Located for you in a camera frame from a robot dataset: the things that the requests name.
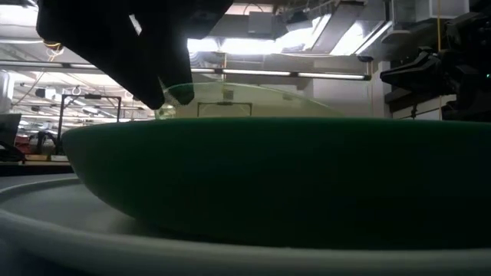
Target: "dark green bowl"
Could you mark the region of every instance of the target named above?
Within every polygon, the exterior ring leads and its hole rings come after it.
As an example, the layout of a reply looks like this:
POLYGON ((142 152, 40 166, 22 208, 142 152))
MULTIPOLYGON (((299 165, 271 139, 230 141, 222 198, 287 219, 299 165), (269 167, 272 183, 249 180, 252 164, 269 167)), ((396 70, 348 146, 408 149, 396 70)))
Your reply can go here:
POLYGON ((490 246, 491 126, 175 119, 82 127, 66 154, 96 196, 179 233, 250 245, 490 246))

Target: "white plate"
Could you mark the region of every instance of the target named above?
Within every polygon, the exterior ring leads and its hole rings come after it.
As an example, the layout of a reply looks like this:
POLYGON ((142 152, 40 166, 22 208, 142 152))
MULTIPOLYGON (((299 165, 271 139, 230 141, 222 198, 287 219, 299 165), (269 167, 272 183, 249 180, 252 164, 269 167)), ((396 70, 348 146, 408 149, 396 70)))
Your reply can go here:
POLYGON ((418 275, 491 272, 490 250, 335 251, 184 241, 136 222, 77 179, 0 191, 0 235, 63 265, 128 275, 418 275))

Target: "ceiling duct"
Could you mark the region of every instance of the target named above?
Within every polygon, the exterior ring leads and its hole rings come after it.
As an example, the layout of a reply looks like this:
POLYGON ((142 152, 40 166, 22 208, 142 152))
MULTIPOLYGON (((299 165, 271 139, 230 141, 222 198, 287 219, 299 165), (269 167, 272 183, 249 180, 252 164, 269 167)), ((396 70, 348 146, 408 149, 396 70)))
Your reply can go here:
POLYGON ((364 2, 340 2, 312 51, 331 53, 365 8, 364 2))

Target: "transparent lid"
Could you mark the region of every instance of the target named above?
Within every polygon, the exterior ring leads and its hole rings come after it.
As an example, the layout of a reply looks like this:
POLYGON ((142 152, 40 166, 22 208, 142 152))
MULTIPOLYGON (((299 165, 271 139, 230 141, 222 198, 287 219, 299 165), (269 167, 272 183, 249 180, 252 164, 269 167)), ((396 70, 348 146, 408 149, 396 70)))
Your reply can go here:
POLYGON ((267 87, 212 82, 181 84, 164 91, 157 119, 197 117, 342 117, 307 97, 267 87), (194 89, 194 99, 190 102, 194 89))

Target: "computer monitor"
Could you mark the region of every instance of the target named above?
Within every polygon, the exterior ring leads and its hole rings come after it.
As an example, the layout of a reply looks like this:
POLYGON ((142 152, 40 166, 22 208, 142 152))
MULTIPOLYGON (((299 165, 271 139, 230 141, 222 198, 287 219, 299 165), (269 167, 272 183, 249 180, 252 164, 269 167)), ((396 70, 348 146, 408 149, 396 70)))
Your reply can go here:
POLYGON ((21 114, 0 114, 0 141, 10 146, 15 145, 15 137, 17 136, 21 116, 21 114))

